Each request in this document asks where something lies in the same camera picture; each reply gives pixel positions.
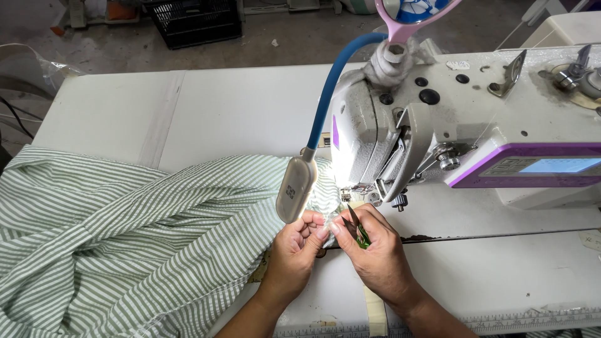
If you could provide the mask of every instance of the fingernail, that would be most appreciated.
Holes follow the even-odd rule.
[[[316,235],[317,235],[317,238],[319,238],[319,239],[326,239],[326,237],[328,237],[329,233],[330,233],[329,227],[323,226],[317,230]]]
[[[332,233],[334,233],[334,235],[337,235],[340,232],[340,227],[334,222],[330,223],[330,229],[332,230]]]

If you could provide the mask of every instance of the hand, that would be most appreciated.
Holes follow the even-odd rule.
[[[411,274],[398,233],[372,204],[363,204],[353,210],[371,245],[362,249],[351,237],[342,220],[342,217],[351,219],[348,210],[342,211],[330,225],[338,244],[349,255],[365,286],[399,316],[409,316],[420,305],[425,291]]]
[[[257,291],[263,301],[284,310],[307,285],[315,256],[328,237],[323,215],[305,210],[275,236],[267,271]]]

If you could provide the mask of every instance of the left hand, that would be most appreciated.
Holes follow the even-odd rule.
[[[257,291],[269,306],[282,311],[298,297],[307,285],[315,256],[328,238],[323,215],[305,210],[302,217],[286,224],[275,236],[271,258]]]

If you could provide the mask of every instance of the handwritten label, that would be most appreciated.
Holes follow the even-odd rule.
[[[585,247],[601,251],[601,236],[584,231],[578,231],[578,236]]]
[[[468,70],[469,63],[467,61],[447,61],[447,67],[451,70]]]

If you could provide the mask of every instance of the concrete floor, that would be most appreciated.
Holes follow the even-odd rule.
[[[420,30],[419,40],[431,37],[451,53],[492,51],[519,23],[534,0],[463,0],[453,11]],[[176,69],[287,66],[332,63],[353,38],[383,25],[377,14],[360,16],[344,10],[320,10],[247,16],[239,39],[176,51],[166,48],[152,21],[134,25],[96,25],[68,30],[57,37],[48,28],[61,5],[57,0],[0,0],[0,45],[24,43],[47,60],[66,61],[86,73],[153,72]],[[523,27],[506,42],[518,47],[535,28]],[[279,46],[271,41],[277,39]],[[352,61],[367,60],[370,53]],[[12,104],[44,116],[50,102],[1,92]],[[0,114],[10,114],[2,106]],[[39,123],[25,121],[35,132]],[[31,142],[3,124],[2,145],[15,155]]]

